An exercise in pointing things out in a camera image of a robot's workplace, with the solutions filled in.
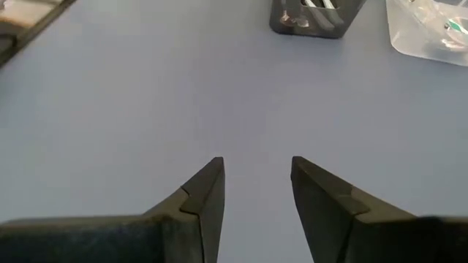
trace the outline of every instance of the table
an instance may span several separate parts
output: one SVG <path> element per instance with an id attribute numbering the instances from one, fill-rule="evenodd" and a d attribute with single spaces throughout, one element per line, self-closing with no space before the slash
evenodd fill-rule
<path id="1" fill-rule="evenodd" d="M 302 155 L 417 215 L 468 214 L 467 69 L 390 46 L 384 1 L 341 40 L 266 0 L 77 1 L 0 70 L 0 221 L 142 213 L 214 156 L 219 262 L 310 262 Z"/>

